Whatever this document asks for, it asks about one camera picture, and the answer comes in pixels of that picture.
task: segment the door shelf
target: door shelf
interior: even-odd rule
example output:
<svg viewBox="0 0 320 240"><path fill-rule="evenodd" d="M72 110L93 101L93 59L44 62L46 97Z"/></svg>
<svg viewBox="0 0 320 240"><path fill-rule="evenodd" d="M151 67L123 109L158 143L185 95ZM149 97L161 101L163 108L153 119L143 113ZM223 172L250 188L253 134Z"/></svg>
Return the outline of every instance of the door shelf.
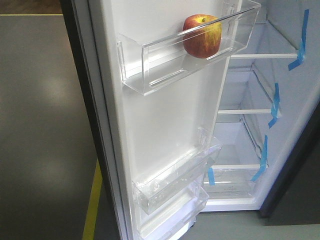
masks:
<svg viewBox="0 0 320 240"><path fill-rule="evenodd" d="M210 146L187 162L178 161L148 182L133 182L137 204L149 215L203 174L221 149L216 138L212 138Z"/></svg>
<svg viewBox="0 0 320 240"><path fill-rule="evenodd" d="M241 6L237 6L238 1L233 1L234 4L229 0L219 1L223 5L219 19L185 31L142 42L119 34L118 55L122 82L138 93L148 95L201 70L208 64L245 49L261 5L251 0L243 0ZM176 22L181 23L182 19L177 19ZM216 25L222 27L217 53L207 58L196 58L186 52L184 42L213 31L212 26Z"/></svg>
<svg viewBox="0 0 320 240"><path fill-rule="evenodd" d="M202 188L203 176L190 183L151 215L146 215L138 227L141 240L167 240L185 224L194 221L205 208L208 194Z"/></svg>

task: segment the yellow floor line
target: yellow floor line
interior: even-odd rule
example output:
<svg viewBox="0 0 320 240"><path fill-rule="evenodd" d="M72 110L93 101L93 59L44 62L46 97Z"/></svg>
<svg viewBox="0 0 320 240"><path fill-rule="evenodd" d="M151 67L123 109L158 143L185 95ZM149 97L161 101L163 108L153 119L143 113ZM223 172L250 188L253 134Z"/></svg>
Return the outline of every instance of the yellow floor line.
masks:
<svg viewBox="0 0 320 240"><path fill-rule="evenodd" d="M99 162L96 161L93 183L91 187L88 210L83 228L82 240L93 240L96 228L100 191L102 185L102 176Z"/></svg>

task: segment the glass shelf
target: glass shelf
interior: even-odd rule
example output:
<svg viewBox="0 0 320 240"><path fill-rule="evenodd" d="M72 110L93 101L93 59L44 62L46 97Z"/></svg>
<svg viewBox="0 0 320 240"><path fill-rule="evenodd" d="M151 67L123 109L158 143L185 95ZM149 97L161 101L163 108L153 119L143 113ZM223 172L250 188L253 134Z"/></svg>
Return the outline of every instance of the glass shelf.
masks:
<svg viewBox="0 0 320 240"><path fill-rule="evenodd" d="M218 158L211 166L215 169L253 169L260 168L262 143L252 139L248 128L243 121L239 122L217 122L213 135L221 142L221 150Z"/></svg>
<svg viewBox="0 0 320 240"><path fill-rule="evenodd" d="M296 59L297 50L269 22L256 22L246 49L232 55L230 68L251 66L255 59Z"/></svg>
<svg viewBox="0 0 320 240"><path fill-rule="evenodd" d="M270 114L273 101L254 70L229 70L218 111L221 115Z"/></svg>

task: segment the crisper drawer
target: crisper drawer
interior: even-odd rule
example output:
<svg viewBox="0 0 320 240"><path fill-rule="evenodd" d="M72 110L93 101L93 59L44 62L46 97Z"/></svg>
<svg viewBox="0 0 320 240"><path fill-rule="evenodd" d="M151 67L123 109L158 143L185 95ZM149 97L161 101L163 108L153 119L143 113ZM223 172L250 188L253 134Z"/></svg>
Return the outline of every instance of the crisper drawer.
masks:
<svg viewBox="0 0 320 240"><path fill-rule="evenodd" d="M210 199L252 198L256 173L254 169L213 169L213 179L206 175L203 188Z"/></svg>

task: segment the refrigerator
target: refrigerator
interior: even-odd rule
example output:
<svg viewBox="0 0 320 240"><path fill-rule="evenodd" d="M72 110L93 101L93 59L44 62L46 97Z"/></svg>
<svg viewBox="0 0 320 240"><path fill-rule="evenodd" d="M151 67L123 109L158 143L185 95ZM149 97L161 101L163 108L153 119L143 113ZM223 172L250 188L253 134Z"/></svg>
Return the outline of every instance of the refrigerator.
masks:
<svg viewBox="0 0 320 240"><path fill-rule="evenodd" d="M319 103L320 3L61 7L118 238L177 240L200 212L259 210ZM217 20L183 30L196 14ZM189 54L212 26L218 51Z"/></svg>

